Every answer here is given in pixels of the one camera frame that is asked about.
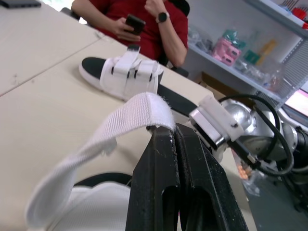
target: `smartwatch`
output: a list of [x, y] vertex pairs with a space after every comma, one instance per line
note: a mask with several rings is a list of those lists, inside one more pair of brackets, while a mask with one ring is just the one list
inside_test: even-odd
[[158, 15], [158, 18], [156, 18], [156, 22], [157, 23], [163, 23], [165, 22], [168, 18], [170, 17], [169, 13], [166, 12], [166, 13], [160, 13]]

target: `cardboard box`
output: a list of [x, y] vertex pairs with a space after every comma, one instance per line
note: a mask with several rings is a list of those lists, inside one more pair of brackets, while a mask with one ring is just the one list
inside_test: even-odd
[[[213, 92], [214, 97], [217, 100], [225, 96], [239, 94], [239, 92], [236, 91], [235, 89], [225, 85], [224, 83], [220, 82], [219, 80], [211, 77], [210, 75], [204, 72], [200, 73], [200, 75], [194, 80], [194, 82]], [[255, 104], [255, 102], [249, 99], [238, 99], [238, 101], [244, 103], [250, 108], [252, 108], [253, 105]]]

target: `black chair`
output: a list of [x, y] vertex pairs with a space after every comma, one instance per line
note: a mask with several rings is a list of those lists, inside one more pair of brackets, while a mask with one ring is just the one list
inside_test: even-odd
[[[187, 17], [190, 11], [190, 7], [189, 4], [186, 0], [170, 0], [170, 2], [172, 2], [178, 9], [180, 9], [184, 15]], [[80, 19], [80, 16], [77, 15], [76, 13], [74, 13], [72, 10], [64, 7], [61, 12], [71, 16], [72, 18], [75, 18], [77, 20]], [[161, 65], [166, 66], [169, 62], [167, 56], [165, 53], [161, 54], [161, 56], [158, 58], [157, 60]], [[173, 67], [171, 68], [171, 70], [173, 70], [174, 72], [184, 76], [184, 77], [188, 77], [188, 71], [184, 70], [183, 68], [180, 67]]]

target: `hand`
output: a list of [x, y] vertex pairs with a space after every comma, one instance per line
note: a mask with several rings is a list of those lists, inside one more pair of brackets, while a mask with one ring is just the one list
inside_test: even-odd
[[113, 21], [113, 23], [111, 24], [110, 32], [115, 34], [118, 37], [118, 39], [123, 39], [130, 42], [139, 42], [140, 36], [133, 35], [127, 32], [127, 31], [133, 31], [134, 28], [132, 28], [129, 25], [126, 25], [125, 22], [126, 22], [125, 18], [120, 18], [116, 21]]
[[146, 0], [144, 8], [155, 18], [158, 18], [160, 13], [166, 13], [163, 0]]

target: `white fabric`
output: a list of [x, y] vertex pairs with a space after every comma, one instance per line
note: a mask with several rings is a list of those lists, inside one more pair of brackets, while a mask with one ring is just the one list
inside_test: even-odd
[[36, 187], [26, 208], [28, 226], [53, 231], [124, 230], [129, 189], [108, 183], [91, 190], [76, 189], [72, 194], [76, 171], [102, 152], [115, 149], [117, 136], [153, 125], [175, 128], [169, 106], [152, 93], [138, 94], [111, 113], [83, 147], [60, 162]]
[[142, 92], [157, 93], [158, 76], [163, 69], [157, 61], [137, 59], [137, 56], [138, 52], [127, 51], [121, 57], [107, 59], [98, 87], [125, 101]]

